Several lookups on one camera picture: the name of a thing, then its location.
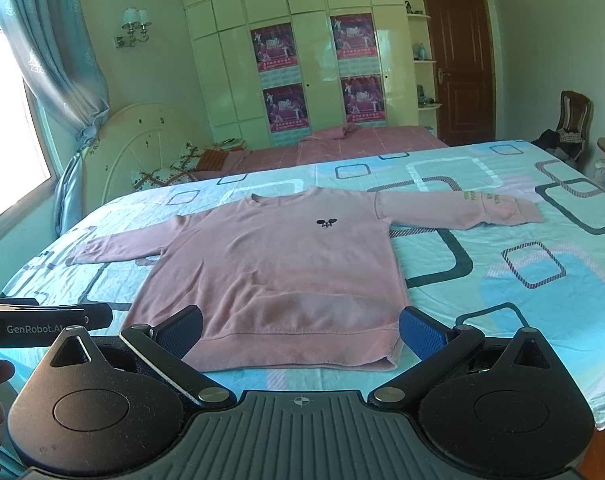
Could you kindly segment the pink sweatshirt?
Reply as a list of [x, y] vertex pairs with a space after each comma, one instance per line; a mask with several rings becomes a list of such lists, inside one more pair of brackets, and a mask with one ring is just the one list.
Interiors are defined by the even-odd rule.
[[541, 221], [529, 200], [494, 193], [309, 188], [97, 237], [74, 260], [154, 257], [127, 323], [157, 325], [199, 307], [203, 333], [185, 356], [196, 370], [393, 370], [409, 299], [391, 226], [468, 230]]

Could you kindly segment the blue patterned bed sheet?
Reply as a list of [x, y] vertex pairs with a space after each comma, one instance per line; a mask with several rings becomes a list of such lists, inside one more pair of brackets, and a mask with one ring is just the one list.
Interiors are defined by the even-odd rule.
[[541, 330], [605, 428], [605, 191], [525, 141], [502, 141], [363, 157], [260, 172], [124, 195], [28, 261], [4, 294], [40, 304], [112, 306], [118, 333], [152, 262], [77, 266], [71, 249], [92, 237], [142, 228], [175, 214], [310, 188], [368, 192], [451, 190], [506, 194], [537, 205], [541, 224], [469, 231], [398, 226], [391, 242], [409, 301], [444, 324], [490, 336]]

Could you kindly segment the patterned pillow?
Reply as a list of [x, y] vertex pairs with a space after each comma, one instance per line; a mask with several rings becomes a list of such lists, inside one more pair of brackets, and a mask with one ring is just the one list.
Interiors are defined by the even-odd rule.
[[133, 190], [146, 191], [152, 188], [196, 182], [198, 171], [195, 170], [195, 167], [200, 155], [207, 148], [208, 146], [202, 148], [192, 142], [186, 142], [179, 157], [168, 167], [153, 171], [133, 171], [131, 174]]

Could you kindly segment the orange striped pillow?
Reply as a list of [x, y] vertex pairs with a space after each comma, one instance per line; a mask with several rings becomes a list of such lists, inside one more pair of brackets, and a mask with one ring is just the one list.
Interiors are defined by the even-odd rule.
[[195, 170], [198, 172], [225, 172], [228, 174], [248, 155], [247, 150], [228, 151], [221, 148], [207, 148], [200, 155]]

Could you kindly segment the white round headboard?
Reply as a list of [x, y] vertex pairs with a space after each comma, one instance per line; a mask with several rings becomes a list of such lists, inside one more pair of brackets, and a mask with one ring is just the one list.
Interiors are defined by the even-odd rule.
[[110, 117], [83, 151], [83, 212], [134, 192], [131, 174], [165, 168], [188, 142], [211, 143], [188, 115], [162, 103], [136, 103]]

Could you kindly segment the pink striped bed cover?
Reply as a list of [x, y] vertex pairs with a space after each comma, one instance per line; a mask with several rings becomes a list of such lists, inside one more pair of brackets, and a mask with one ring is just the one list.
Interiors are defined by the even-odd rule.
[[392, 155], [446, 148], [447, 144], [422, 126], [361, 127], [343, 140], [299, 142], [284, 148], [263, 148], [250, 154], [228, 174], [225, 172], [197, 172], [198, 180], [207, 180], [250, 174], [251, 172], [284, 169], [337, 162], [360, 157]]

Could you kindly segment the folded pink cloth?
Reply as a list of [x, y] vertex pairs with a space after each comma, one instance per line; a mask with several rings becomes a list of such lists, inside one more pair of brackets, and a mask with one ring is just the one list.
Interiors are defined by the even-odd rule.
[[303, 138], [301, 142], [343, 140], [345, 138], [348, 138], [350, 134], [355, 133], [360, 129], [361, 126], [358, 124], [345, 124], [342, 126], [326, 128], [310, 133], [308, 136]]

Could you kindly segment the corner shelf unit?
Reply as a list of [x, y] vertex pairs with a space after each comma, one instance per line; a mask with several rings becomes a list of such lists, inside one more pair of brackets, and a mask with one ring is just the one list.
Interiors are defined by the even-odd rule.
[[437, 61], [430, 40], [431, 17], [425, 0], [404, 0], [413, 52], [418, 122], [433, 136], [438, 136]]

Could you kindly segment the dark wooden chair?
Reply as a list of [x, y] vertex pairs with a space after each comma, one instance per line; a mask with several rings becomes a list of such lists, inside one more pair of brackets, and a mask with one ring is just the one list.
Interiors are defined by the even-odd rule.
[[546, 129], [532, 144], [579, 169], [581, 157], [589, 144], [593, 103], [582, 93], [560, 92], [559, 119], [555, 130]]

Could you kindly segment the lower right poster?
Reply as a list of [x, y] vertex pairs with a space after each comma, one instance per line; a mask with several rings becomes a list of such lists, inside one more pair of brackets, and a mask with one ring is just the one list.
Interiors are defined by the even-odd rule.
[[348, 124], [387, 124], [385, 97], [379, 75], [342, 77], [340, 82]]

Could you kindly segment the upper left poster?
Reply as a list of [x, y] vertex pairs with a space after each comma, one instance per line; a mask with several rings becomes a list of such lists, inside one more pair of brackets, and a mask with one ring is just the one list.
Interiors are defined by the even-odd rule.
[[301, 83], [292, 24], [254, 28], [250, 31], [250, 36], [261, 87], [264, 90]]

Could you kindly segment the upper right poster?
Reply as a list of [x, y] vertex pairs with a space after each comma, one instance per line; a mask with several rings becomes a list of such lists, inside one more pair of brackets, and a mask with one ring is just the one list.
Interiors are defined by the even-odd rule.
[[380, 74], [371, 13], [332, 15], [331, 30], [340, 76], [345, 78]]

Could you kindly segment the blue curtain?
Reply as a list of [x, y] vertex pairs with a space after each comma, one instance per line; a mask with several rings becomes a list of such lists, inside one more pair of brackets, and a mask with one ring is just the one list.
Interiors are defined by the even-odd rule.
[[80, 0], [0, 0], [0, 26], [32, 94], [75, 141], [55, 192], [54, 230], [62, 235], [83, 216], [82, 152], [108, 118], [107, 82]]

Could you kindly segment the brown wooden door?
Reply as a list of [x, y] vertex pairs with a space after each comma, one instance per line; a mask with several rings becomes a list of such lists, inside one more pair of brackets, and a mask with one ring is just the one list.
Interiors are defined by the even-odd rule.
[[487, 0], [424, 3], [436, 61], [439, 139], [450, 146], [494, 140], [494, 60]]

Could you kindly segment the wall lamp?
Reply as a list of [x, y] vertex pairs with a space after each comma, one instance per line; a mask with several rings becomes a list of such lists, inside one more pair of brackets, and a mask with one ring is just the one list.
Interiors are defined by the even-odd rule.
[[133, 48], [150, 39], [150, 14], [147, 9], [127, 8], [122, 13], [122, 32], [114, 39], [117, 49]]

